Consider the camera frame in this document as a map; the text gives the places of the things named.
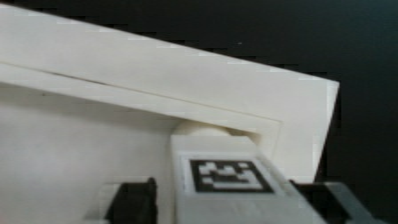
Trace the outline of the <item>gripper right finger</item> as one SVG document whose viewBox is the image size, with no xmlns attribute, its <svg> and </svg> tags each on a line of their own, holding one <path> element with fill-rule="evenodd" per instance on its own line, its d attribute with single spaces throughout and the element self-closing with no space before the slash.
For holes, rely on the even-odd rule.
<svg viewBox="0 0 398 224">
<path fill-rule="evenodd" d="M 341 182 L 291 181 L 300 203 L 300 217 L 290 224 L 386 224 Z"/>
</svg>

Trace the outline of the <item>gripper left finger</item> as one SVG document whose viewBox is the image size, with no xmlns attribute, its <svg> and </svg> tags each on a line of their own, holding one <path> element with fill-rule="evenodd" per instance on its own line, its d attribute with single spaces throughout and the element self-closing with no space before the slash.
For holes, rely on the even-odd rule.
<svg viewBox="0 0 398 224">
<path fill-rule="evenodd" d="M 100 189 L 82 224 L 158 224 L 156 195 L 153 177 L 108 183 Z"/>
</svg>

